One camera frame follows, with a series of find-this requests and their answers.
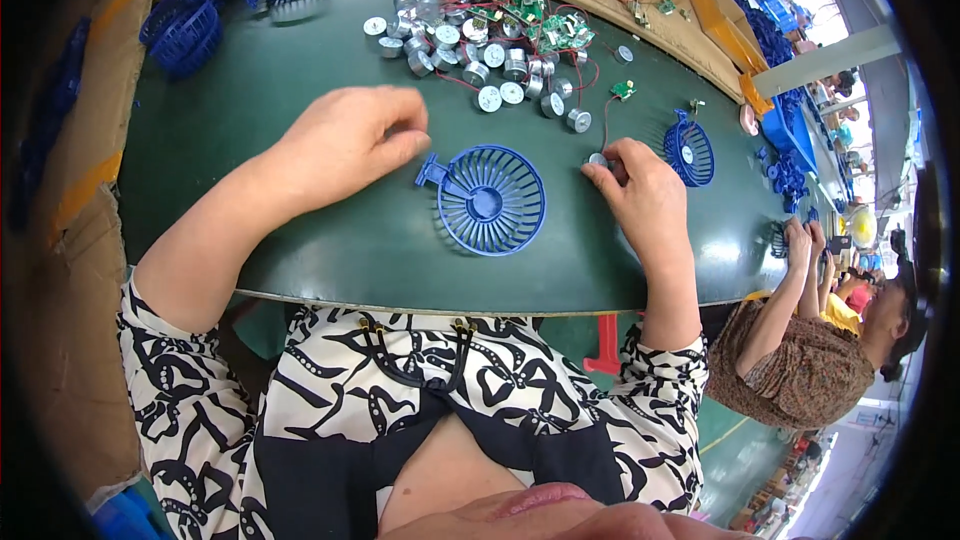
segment patterned blouse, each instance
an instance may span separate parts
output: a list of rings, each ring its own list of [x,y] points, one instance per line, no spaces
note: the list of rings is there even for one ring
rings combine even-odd
[[[690,512],[702,486],[701,337],[655,351],[634,328],[604,393],[528,319],[460,323],[304,306],[254,410],[217,354],[217,330],[178,330],[127,283],[126,387],[175,533],[375,538],[403,464],[447,414],[524,486],[570,482],[607,505]]]

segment woman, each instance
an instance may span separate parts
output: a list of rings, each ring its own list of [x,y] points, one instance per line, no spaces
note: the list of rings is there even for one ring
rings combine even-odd
[[[582,168],[649,292],[642,337],[628,341],[609,395],[525,319],[304,306],[259,404],[249,403],[218,355],[216,327],[244,261],[285,222],[410,161],[429,146],[426,128],[416,90],[332,91],[141,258],[118,336],[144,461],[173,529],[191,538],[728,537],[683,516],[701,487],[695,418],[707,378],[686,190],[629,138],[604,152],[616,175]]]
[[[833,275],[817,283],[826,246],[818,221],[785,226],[787,272],[765,302],[735,305],[710,344],[706,395],[760,423],[816,430],[843,417],[874,382],[900,377],[900,360],[915,351],[910,263],[864,309],[863,321],[830,293]]]

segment woman's right hand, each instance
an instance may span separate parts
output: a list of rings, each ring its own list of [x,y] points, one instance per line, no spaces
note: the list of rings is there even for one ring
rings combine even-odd
[[[790,220],[783,224],[783,238],[787,244],[787,268],[806,271],[810,267],[813,238],[796,216],[790,217]]]
[[[643,267],[678,256],[691,258],[687,187],[673,167],[632,138],[618,139],[603,156],[614,162],[613,172],[595,162],[580,171],[606,198]]]

